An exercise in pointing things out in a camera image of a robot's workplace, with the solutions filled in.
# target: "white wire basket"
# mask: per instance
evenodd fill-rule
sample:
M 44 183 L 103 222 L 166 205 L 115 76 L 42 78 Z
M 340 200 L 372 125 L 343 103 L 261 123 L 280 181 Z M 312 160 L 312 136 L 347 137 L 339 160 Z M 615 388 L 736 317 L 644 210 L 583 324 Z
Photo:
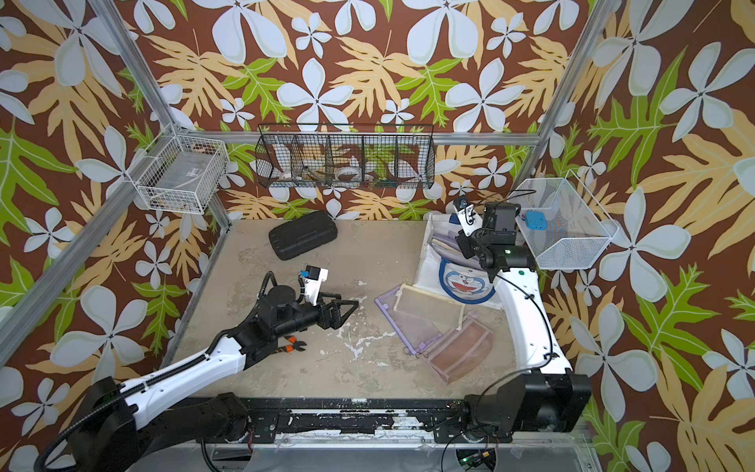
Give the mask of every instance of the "white wire basket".
M 527 179 L 508 201 L 522 206 L 516 223 L 542 270 L 589 269 L 619 231 L 619 226 L 576 176 L 571 180 Z M 546 229 L 533 230 L 527 226 L 525 219 L 530 211 L 543 214 Z
M 134 182 L 152 210 L 204 214 L 226 172 L 223 141 L 176 134 Z

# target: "floral wallpaper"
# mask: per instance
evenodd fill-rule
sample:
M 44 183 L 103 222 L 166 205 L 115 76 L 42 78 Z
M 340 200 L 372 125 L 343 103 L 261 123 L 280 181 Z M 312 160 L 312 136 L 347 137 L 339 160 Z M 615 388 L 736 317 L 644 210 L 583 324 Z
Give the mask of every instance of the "floral wallpaper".
M 621 226 L 544 293 L 593 379 L 604 470 L 755 470 L 754 17 L 750 0 L 623 2 L 539 169 L 576 171 Z
M 0 48 L 2 329 L 128 185 L 126 169 L 158 126 L 85 0 L 0 0 Z M 159 366 L 216 239 L 209 216 L 131 205 L 0 368 L 0 470 L 31 470 L 92 382 Z M 71 460 L 61 447 L 52 466 Z
M 185 128 L 263 123 L 376 131 L 535 132 L 594 2 L 116 2 Z M 439 147 L 432 188 L 266 190 L 254 143 L 229 147 L 233 218 L 412 219 L 507 190 L 526 148 Z M 368 165 L 379 164 L 378 151 Z

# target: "orange handle pliers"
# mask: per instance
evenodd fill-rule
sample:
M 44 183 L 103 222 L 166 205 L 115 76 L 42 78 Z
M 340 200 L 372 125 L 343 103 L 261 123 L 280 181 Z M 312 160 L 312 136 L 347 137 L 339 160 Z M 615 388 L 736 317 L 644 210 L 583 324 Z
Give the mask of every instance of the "orange handle pliers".
M 290 353 L 294 350 L 304 352 L 304 346 L 307 345 L 304 341 L 299 341 L 295 336 L 284 336 L 286 341 L 290 342 L 288 346 L 281 346 L 275 350 L 274 353 Z

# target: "wire basket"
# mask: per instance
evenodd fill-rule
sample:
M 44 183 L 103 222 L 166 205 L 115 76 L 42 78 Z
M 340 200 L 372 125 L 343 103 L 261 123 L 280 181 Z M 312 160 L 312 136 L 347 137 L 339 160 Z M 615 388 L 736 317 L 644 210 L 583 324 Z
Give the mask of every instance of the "wire basket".
M 522 206 L 516 223 L 542 270 L 589 269 L 619 230 L 590 190 L 576 176 L 575 180 L 576 184 L 562 177 L 527 179 L 517 190 L 534 192 L 508 200 Z M 544 230 L 528 227 L 530 211 L 542 213 Z
M 152 210 L 204 214 L 226 172 L 223 141 L 174 135 L 134 182 Z
M 349 125 L 349 132 L 303 133 L 290 128 L 271 131 L 276 130 L 275 125 L 260 125 L 255 150 L 259 182 L 266 188 L 433 185 L 432 126 L 424 126 L 418 133 L 398 132 L 397 125 L 383 125 L 383 132 L 374 131 L 373 125 L 371 131 L 361 131 L 359 127 L 365 126 Z

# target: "white tote bag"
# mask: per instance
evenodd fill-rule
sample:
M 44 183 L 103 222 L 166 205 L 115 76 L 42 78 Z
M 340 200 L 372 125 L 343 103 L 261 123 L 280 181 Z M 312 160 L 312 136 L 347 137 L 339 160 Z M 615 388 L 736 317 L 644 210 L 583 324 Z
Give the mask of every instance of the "white tote bag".
M 425 228 L 422 252 L 414 286 L 438 295 L 446 295 L 464 304 L 479 304 L 482 307 L 502 308 L 501 300 L 495 293 L 488 274 L 475 261 L 469 267 L 455 264 L 438 254 L 430 241 L 434 234 L 456 236 L 461 225 L 455 214 L 431 214 Z

